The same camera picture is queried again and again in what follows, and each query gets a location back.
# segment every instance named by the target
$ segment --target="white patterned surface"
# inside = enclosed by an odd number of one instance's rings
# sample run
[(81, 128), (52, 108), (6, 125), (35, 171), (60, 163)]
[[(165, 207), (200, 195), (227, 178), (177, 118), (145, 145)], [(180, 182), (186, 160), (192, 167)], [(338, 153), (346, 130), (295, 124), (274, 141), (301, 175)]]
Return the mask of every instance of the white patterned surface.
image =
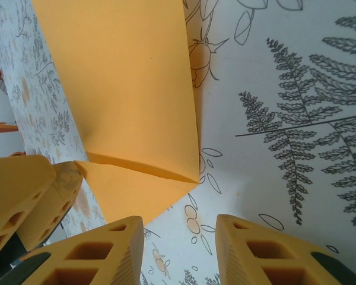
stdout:
[[(142, 284), (219, 284), (219, 213), (314, 242), (356, 272), (356, 1), (183, 5), (202, 183), (146, 225)], [(30, 0), (0, 1), (0, 65), (27, 152), (86, 159)], [(82, 188), (68, 236), (104, 223)]]

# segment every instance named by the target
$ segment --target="yellow paper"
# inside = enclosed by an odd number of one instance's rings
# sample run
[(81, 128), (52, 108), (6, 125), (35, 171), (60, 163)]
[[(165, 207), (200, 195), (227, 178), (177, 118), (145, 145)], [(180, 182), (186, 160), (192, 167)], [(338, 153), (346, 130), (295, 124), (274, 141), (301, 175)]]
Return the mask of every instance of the yellow paper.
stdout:
[(199, 181), (182, 1), (33, 5), (92, 162), (81, 167), (106, 220), (124, 217), (118, 203), (126, 203), (126, 215), (156, 217)]

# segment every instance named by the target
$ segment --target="yellow plastic piece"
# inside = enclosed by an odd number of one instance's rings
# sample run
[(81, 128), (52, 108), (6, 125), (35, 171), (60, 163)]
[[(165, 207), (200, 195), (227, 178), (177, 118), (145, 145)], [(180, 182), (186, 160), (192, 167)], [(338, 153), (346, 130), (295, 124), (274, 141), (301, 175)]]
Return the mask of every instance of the yellow plastic piece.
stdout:
[(23, 285), (138, 285), (144, 250), (140, 217), (128, 217), (32, 252), (49, 252)]
[(26, 251), (31, 251), (47, 238), (74, 204), (83, 177), (74, 162), (53, 165), (56, 180), (42, 196), (16, 233)]
[[(150, 221), (199, 182), (182, 0), (32, 3), (92, 164), (84, 165), (87, 182), (106, 221), (118, 220), (117, 210)], [(118, 168), (128, 169), (125, 179)], [(103, 172), (116, 179), (100, 183)], [(143, 184), (138, 172), (156, 182), (134, 188)], [(177, 186), (164, 188), (164, 179)], [(153, 199), (143, 207), (145, 200), (119, 199), (122, 191), (146, 191)], [(169, 200), (159, 198), (163, 191)]]
[(55, 180), (43, 156), (0, 159), (0, 250)]
[(117, 166), (104, 167), (83, 161), (79, 165), (95, 189), (93, 192), (107, 222), (141, 216), (147, 224), (197, 185)]
[(312, 256), (311, 243), (229, 215), (218, 215), (216, 249), (222, 285), (339, 285)]

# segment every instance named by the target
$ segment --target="fern illustration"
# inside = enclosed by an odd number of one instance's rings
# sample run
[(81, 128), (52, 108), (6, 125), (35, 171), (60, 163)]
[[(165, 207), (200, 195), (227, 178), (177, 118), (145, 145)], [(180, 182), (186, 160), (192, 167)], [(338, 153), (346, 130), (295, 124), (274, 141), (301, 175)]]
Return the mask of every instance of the fern illustration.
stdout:
[(246, 108), (248, 131), (252, 133), (272, 131), (266, 133), (264, 142), (272, 143), (275, 141), (271, 144), (269, 150), (278, 151), (274, 157), (283, 161), (279, 168), (285, 170), (285, 175), (282, 178), (287, 181), (295, 222), (302, 225), (303, 195), (308, 194), (305, 185), (312, 184), (312, 181), (304, 173), (313, 171), (313, 168), (298, 161), (315, 158), (314, 154), (308, 153), (315, 148), (315, 144), (304, 141), (312, 138), (316, 133), (297, 129), (277, 130), (282, 126), (282, 122), (274, 121), (275, 112), (269, 112), (267, 107), (262, 107), (263, 103), (250, 93), (244, 92), (239, 96), (243, 102), (243, 107)]
[(152, 282), (148, 282), (148, 280), (146, 279), (144, 273), (141, 273), (141, 276), (142, 276), (142, 283), (141, 283), (141, 280), (139, 282), (139, 285), (153, 285)]
[[(277, 104), (282, 110), (277, 116), (283, 122), (292, 126), (312, 125), (341, 111), (337, 106), (315, 107), (323, 100), (315, 94), (309, 94), (316, 82), (315, 78), (306, 78), (309, 66), (302, 65), (302, 57), (294, 52), (289, 53), (288, 48), (277, 40), (267, 39), (266, 42), (274, 54), (275, 63), (278, 64), (276, 69), (284, 72), (279, 76), (279, 79), (283, 81), (279, 86), (285, 92), (278, 95), (289, 103)], [(306, 185), (312, 184), (306, 173), (314, 170), (303, 161), (315, 158), (311, 151), (316, 144), (306, 141), (315, 135), (316, 132), (313, 131), (286, 129), (267, 134), (265, 137), (266, 143), (276, 141), (269, 149), (279, 151), (274, 157), (284, 161), (279, 168), (285, 170), (282, 178), (287, 181), (290, 204), (298, 225), (302, 225), (303, 222), (301, 209), (304, 201), (303, 195), (308, 194)]]
[[(214, 274), (214, 279), (205, 277), (206, 285), (220, 285), (220, 275)], [(179, 282), (180, 285), (198, 285), (193, 275), (189, 270), (185, 270), (185, 279)]]
[[(356, 17), (343, 17), (335, 23), (356, 31)], [(356, 39), (326, 37), (323, 42), (344, 52), (356, 54)], [(323, 55), (311, 55), (310, 60), (320, 68), (311, 69), (311, 74), (322, 86), (315, 88), (321, 100), (335, 105), (356, 105), (356, 65), (338, 62)], [(344, 194), (338, 194), (338, 197), (348, 202), (344, 212), (354, 213), (351, 222), (356, 226), (356, 116), (329, 122), (329, 125), (333, 131), (316, 143), (318, 145), (341, 143), (342, 146), (319, 154), (325, 160), (336, 162), (323, 171), (333, 175), (344, 175), (332, 185), (336, 188), (349, 189)]]
[(303, 79), (309, 71), (309, 66), (301, 65), (302, 57), (294, 52), (289, 53), (288, 48), (284, 48), (284, 45), (279, 44), (278, 41), (267, 39), (266, 42), (271, 52), (274, 53), (274, 62), (278, 64), (276, 69), (286, 71), (279, 76), (279, 79), (283, 81), (279, 86), (285, 92), (278, 95), (283, 100), (292, 102), (277, 104), (285, 112), (278, 114), (280, 119), (294, 126), (308, 125), (341, 111), (339, 107), (334, 106), (310, 110), (309, 107), (321, 103), (322, 98), (307, 95), (316, 82), (316, 78)]

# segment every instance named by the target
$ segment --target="line drawing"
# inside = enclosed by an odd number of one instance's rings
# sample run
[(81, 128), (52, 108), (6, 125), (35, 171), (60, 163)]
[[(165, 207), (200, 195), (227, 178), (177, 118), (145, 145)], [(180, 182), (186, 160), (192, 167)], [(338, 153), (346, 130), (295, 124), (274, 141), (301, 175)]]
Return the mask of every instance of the line drawing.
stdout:
[(219, 194), (221, 194), (219, 184), (214, 178), (214, 176), (208, 171), (213, 170), (215, 168), (211, 158), (221, 156), (223, 156), (223, 154), (214, 148), (203, 148), (201, 153), (199, 153), (201, 176), (200, 184), (203, 184), (205, 181), (208, 181), (212, 188)]
[(212, 79), (219, 80), (212, 72), (211, 59), (213, 55), (217, 53), (217, 50), (229, 39), (222, 40), (218, 43), (210, 42), (208, 39), (214, 9), (218, 1), (219, 0), (200, 0), (193, 11), (186, 17), (186, 25), (198, 11), (202, 19), (199, 40), (193, 39), (194, 44), (189, 46), (191, 77), (194, 88), (199, 88), (208, 74), (211, 75)]
[[(255, 17), (255, 10), (263, 10), (268, 7), (268, 0), (237, 0), (242, 6), (249, 10), (245, 10), (240, 16), (235, 32), (234, 40), (243, 46), (249, 37), (250, 29), (252, 28), (252, 21)], [(302, 11), (302, 0), (276, 0), (277, 4), (287, 11)]]
[(144, 273), (141, 271), (141, 276), (140, 279), (142, 280), (142, 285), (153, 285), (152, 282), (148, 282), (147, 278), (145, 277)]
[(150, 267), (150, 269), (149, 269), (148, 273), (150, 275), (153, 275), (154, 274), (154, 268), (152, 266), (149, 266), (149, 267)]
[(60, 143), (65, 145), (65, 134), (63, 131), (69, 131), (69, 122), (70, 117), (67, 111), (58, 113), (58, 116), (52, 119), (51, 124), (53, 132), (49, 135), (55, 146), (59, 146)]
[(22, 27), (21, 27), (21, 17), (20, 17), (20, 13), (18, 12), (18, 6), (17, 6), (17, 4), (16, 4), (17, 16), (18, 16), (18, 30), (19, 30), (19, 32), (18, 32), (18, 34), (15, 34), (15, 37), (24, 36), (24, 37), (26, 37), (27, 39), (29, 39), (28, 34), (27, 34), (27, 33), (23, 33), (23, 32), (24, 32), (24, 27), (25, 27), (26, 22), (28, 22), (28, 23), (30, 22), (30, 23), (31, 23), (31, 19), (29, 18), (28, 14), (27, 14), (26, 6), (23, 7), (22, 4), (23, 4), (23, 3), (21, 3), (21, 10), (22, 10), (22, 12), (23, 12), (23, 15), (25, 15), (25, 16), (23, 17), (23, 20), (22, 20), (22, 22), (23, 22)]
[[(220, 285), (220, 275), (218, 273), (214, 274), (214, 279), (205, 277), (206, 285)], [(189, 270), (185, 270), (185, 279), (179, 281), (180, 285), (198, 285), (199, 283), (195, 280), (194, 276)]]
[(337, 249), (336, 247), (332, 246), (332, 245), (326, 245), (326, 247), (327, 247), (330, 251), (332, 251), (332, 252), (334, 252), (334, 253), (336, 253), (336, 254), (339, 253), (338, 249)]
[(235, 33), (234, 33), (234, 40), (241, 46), (243, 46), (250, 33), (250, 29), (252, 28), (252, 21), (255, 17), (255, 10), (253, 9), (250, 13), (248, 10), (242, 13), (239, 21), (237, 22)]
[[(267, 39), (267, 44), (274, 54), (275, 62), (278, 64), (276, 69), (286, 71), (279, 76), (282, 81), (279, 86), (285, 92), (278, 95), (281, 99), (289, 101), (289, 103), (277, 104), (283, 112), (269, 112), (269, 109), (262, 107), (263, 103), (258, 102), (258, 98), (251, 96), (250, 93), (245, 91), (240, 93), (239, 96), (243, 106), (246, 108), (248, 132), (250, 134), (264, 133), (265, 143), (276, 141), (269, 147), (269, 150), (280, 151), (274, 157), (284, 161), (279, 168), (286, 170), (282, 178), (287, 181), (295, 222), (301, 226), (303, 222), (301, 218), (302, 202), (304, 201), (304, 195), (308, 194), (306, 185), (313, 183), (309, 179), (308, 173), (314, 171), (304, 161), (315, 159), (316, 156), (313, 154), (313, 150), (320, 144), (330, 145), (330, 140), (332, 140), (332, 137), (329, 137), (329, 140), (323, 139), (309, 142), (317, 133), (306, 130), (305, 127), (325, 123), (332, 127), (343, 125), (343, 119), (323, 121), (342, 111), (339, 106), (325, 106), (324, 102), (332, 102), (334, 105), (336, 103), (338, 105), (354, 105), (356, 98), (349, 97), (346, 100), (345, 97), (356, 93), (356, 84), (337, 81), (314, 68), (310, 69), (307, 65), (301, 65), (302, 57), (297, 56), (296, 53), (289, 53), (288, 48), (276, 40)], [(348, 66), (317, 55), (310, 56), (310, 60), (343, 78), (356, 77), (355, 74), (350, 75), (350, 72), (348, 72), (348, 70), (356, 71), (356, 66)], [(315, 87), (316, 82), (321, 83), (325, 89)], [(356, 125), (356, 116), (346, 120), (352, 120), (352, 123)], [(281, 128), (283, 123), (292, 125), (292, 127)]]
[(157, 268), (164, 273), (165, 277), (170, 279), (170, 274), (167, 271), (167, 267), (170, 264), (170, 259), (168, 259), (167, 261), (164, 261), (163, 258), (165, 258), (165, 255), (160, 254), (160, 251), (158, 250), (158, 248), (156, 247), (156, 245), (154, 243), (152, 243), (154, 246), (154, 249), (152, 251), (154, 259), (155, 259), (155, 263), (157, 264)]
[(145, 238), (146, 240), (149, 240), (150, 237), (151, 237), (151, 235), (155, 235), (155, 236), (161, 238), (158, 234), (152, 232), (151, 230), (148, 230), (148, 229), (145, 227), (145, 228), (144, 228), (144, 238)]
[(207, 252), (212, 255), (211, 248), (209, 247), (208, 241), (206, 237), (203, 234), (204, 232), (208, 233), (215, 233), (215, 229), (209, 225), (206, 224), (201, 224), (199, 225), (197, 218), (198, 218), (198, 205), (191, 196), (191, 194), (188, 194), (189, 199), (190, 199), (190, 204), (185, 205), (185, 214), (187, 217), (186, 223), (187, 223), (187, 228), (190, 230), (190, 232), (193, 234), (193, 237), (191, 238), (191, 243), (195, 245), (198, 242), (198, 237), (201, 238), (201, 241), (203, 243), (203, 246), (207, 250)]
[(277, 4), (287, 11), (302, 11), (303, 0), (276, 0)]
[(263, 220), (265, 223), (267, 223), (276, 230), (281, 231), (285, 229), (284, 225), (275, 217), (272, 217), (268, 214), (259, 214), (259, 217), (261, 218), (261, 220)]
[[(301, 128), (305, 128), (308, 126), (316, 126), (316, 125), (325, 125), (325, 124), (329, 124), (329, 123), (333, 123), (333, 122), (339, 122), (342, 121), (344, 119), (354, 119), (356, 118), (356, 116), (350, 116), (350, 117), (346, 117), (343, 119), (334, 119), (334, 120), (329, 120), (329, 121), (323, 121), (323, 122), (318, 122), (318, 123), (313, 123), (313, 124), (307, 124), (307, 125), (302, 125), (302, 126), (290, 126), (288, 128), (280, 128), (277, 129), (277, 131), (286, 131), (288, 129), (301, 129)], [(272, 131), (262, 131), (262, 132), (252, 132), (252, 133), (248, 133), (248, 134), (241, 134), (241, 135), (235, 135), (235, 137), (248, 137), (250, 135), (262, 135), (262, 134), (268, 134), (271, 133)]]
[[(356, 31), (356, 16), (339, 18), (335, 24)], [(356, 54), (356, 39), (325, 37), (322, 41), (345, 53)], [(317, 54), (310, 55), (310, 60), (317, 66), (311, 69), (320, 86), (315, 88), (317, 95), (334, 105), (356, 106), (356, 65)], [(356, 117), (328, 124), (332, 128), (331, 132), (316, 143), (320, 147), (327, 146), (328, 149), (334, 144), (337, 147), (319, 153), (320, 158), (333, 162), (333, 165), (322, 171), (337, 175), (338, 180), (332, 183), (334, 187), (348, 189), (348, 192), (337, 195), (348, 202), (344, 212), (354, 214), (351, 222), (356, 227)]]

